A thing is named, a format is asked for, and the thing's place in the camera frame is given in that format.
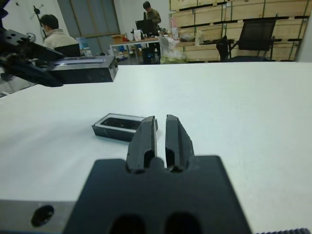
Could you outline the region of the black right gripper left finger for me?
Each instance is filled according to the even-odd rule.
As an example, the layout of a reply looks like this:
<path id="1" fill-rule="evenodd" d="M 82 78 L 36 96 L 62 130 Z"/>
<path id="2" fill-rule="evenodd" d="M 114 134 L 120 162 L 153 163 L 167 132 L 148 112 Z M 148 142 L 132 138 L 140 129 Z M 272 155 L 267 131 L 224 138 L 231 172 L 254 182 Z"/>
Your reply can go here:
<path id="1" fill-rule="evenodd" d="M 128 146 L 126 168 L 131 173 L 142 173 L 156 157 L 156 119 L 145 118 Z"/>

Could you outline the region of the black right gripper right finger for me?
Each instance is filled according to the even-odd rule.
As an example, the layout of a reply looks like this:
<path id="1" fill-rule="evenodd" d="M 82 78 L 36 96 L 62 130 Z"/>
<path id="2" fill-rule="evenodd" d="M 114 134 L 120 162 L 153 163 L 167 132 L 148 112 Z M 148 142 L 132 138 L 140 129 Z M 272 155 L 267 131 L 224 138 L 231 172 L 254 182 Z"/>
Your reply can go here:
<path id="1" fill-rule="evenodd" d="M 189 135 L 174 115 L 166 118 L 165 155 L 167 169 L 174 173 L 185 171 L 195 156 Z"/>

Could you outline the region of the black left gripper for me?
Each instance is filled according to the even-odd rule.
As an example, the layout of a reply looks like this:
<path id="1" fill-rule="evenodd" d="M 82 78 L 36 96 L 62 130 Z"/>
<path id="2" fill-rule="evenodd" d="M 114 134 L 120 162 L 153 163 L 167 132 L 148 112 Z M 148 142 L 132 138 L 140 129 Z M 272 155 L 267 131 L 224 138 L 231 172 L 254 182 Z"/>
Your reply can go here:
<path id="1" fill-rule="evenodd" d="M 0 30 L 0 66 L 6 74 L 46 87 L 61 87 L 63 82 L 46 70 L 31 65 L 29 59 L 52 62 L 64 57 L 60 52 L 31 42 L 27 35 Z"/>

